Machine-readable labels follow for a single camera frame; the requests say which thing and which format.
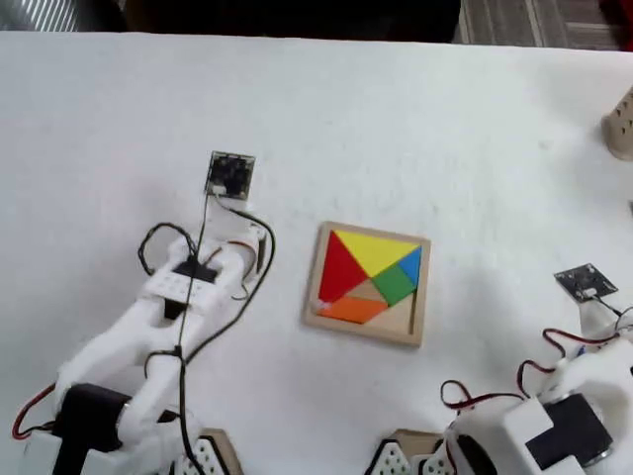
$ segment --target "white table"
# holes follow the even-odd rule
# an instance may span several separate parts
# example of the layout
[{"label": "white table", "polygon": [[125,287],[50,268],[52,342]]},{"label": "white table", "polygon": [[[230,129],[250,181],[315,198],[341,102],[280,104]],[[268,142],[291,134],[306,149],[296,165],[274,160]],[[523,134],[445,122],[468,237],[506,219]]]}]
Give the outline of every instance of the white table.
[{"label": "white table", "polygon": [[[632,80],[617,52],[0,34],[0,427],[133,301],[145,231],[195,229],[220,149],[257,155],[279,257],[191,409],[249,475],[361,473],[393,429],[442,430],[444,379],[512,389],[554,359],[543,327],[579,328],[554,272],[591,261],[633,301],[633,164],[597,128]],[[302,324],[325,220],[432,239],[420,350]]]}]

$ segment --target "circuit board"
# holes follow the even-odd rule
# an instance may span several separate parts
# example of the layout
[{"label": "circuit board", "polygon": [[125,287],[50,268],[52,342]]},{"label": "circuit board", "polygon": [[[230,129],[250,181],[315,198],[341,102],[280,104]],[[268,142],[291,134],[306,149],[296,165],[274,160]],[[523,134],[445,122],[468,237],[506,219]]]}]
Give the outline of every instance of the circuit board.
[{"label": "circuit board", "polygon": [[211,154],[205,189],[208,195],[247,200],[255,157],[214,151]]},{"label": "circuit board", "polygon": [[592,300],[594,297],[613,294],[618,290],[592,264],[559,272],[554,274],[554,277],[579,304]]}]

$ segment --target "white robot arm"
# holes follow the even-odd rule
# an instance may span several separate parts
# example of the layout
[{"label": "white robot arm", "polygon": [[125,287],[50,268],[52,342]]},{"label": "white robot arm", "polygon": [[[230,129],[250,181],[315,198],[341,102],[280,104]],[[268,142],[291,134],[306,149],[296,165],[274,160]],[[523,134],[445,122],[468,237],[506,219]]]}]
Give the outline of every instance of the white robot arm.
[{"label": "white robot arm", "polygon": [[633,473],[633,344],[598,301],[581,304],[585,342],[553,368],[536,396],[466,396],[424,475]]},{"label": "white robot arm", "polygon": [[[228,323],[231,297],[261,277],[260,254],[266,249],[266,232],[247,219],[245,203],[226,200],[229,209],[214,196],[217,190],[208,186],[209,191],[210,232],[200,242],[197,261],[189,242],[174,241],[167,262],[132,306],[60,367],[53,430],[33,432],[24,475],[153,474],[184,453],[178,415],[166,412],[182,384],[181,369]],[[146,379],[135,394],[106,387],[110,378],[138,365]],[[191,413],[183,416],[188,438],[195,441],[202,427]]]}]

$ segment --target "wooden frame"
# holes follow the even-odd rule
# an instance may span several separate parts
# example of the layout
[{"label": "wooden frame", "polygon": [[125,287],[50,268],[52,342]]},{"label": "wooden frame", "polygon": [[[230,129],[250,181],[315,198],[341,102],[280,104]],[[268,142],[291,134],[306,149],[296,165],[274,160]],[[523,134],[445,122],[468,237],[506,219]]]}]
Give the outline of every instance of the wooden frame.
[{"label": "wooden frame", "polygon": [[[321,315],[313,311],[313,302],[318,299],[318,290],[320,286],[321,276],[323,274],[323,266],[325,263],[325,253],[327,250],[327,241],[329,234],[333,230],[349,231],[352,233],[358,233],[366,236],[375,236],[377,238],[395,239],[404,242],[411,242],[422,246],[423,253],[420,260],[419,268],[419,281],[413,304],[411,306],[411,315],[409,323],[409,332],[400,333],[379,328],[367,327],[365,325],[358,325],[351,322],[345,322],[343,320],[331,319],[328,317],[322,317]],[[308,300],[306,302],[306,308],[304,311],[304,319],[306,324],[313,327],[320,327],[323,329],[337,330],[340,332],[356,333],[365,336],[378,338],[386,341],[392,341],[396,343],[410,344],[413,346],[420,346],[422,343],[422,327],[424,322],[424,306],[426,303],[426,284],[428,281],[428,264],[431,251],[431,242],[423,237],[413,237],[407,235],[400,235],[397,233],[389,233],[385,231],[372,230],[369,228],[360,228],[357,226],[345,225],[342,223],[325,222],[321,226],[320,235],[318,238],[318,245],[316,248],[316,260],[313,267],[313,271],[310,278],[310,287]]]}]

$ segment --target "tan triangle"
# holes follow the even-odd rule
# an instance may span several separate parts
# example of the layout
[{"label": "tan triangle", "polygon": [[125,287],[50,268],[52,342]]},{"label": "tan triangle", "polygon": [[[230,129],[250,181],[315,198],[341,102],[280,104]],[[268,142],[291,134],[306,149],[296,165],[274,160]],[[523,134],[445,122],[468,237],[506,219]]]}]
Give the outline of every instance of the tan triangle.
[{"label": "tan triangle", "polygon": [[345,294],[345,297],[354,297],[356,299],[374,300],[376,302],[385,302],[385,298],[372,282],[372,279],[362,281],[352,290]]},{"label": "tan triangle", "polygon": [[389,309],[381,312],[372,320],[365,324],[365,327],[374,327],[381,330],[397,333],[410,333],[410,322],[413,306],[413,294],[409,294],[404,299]]}]

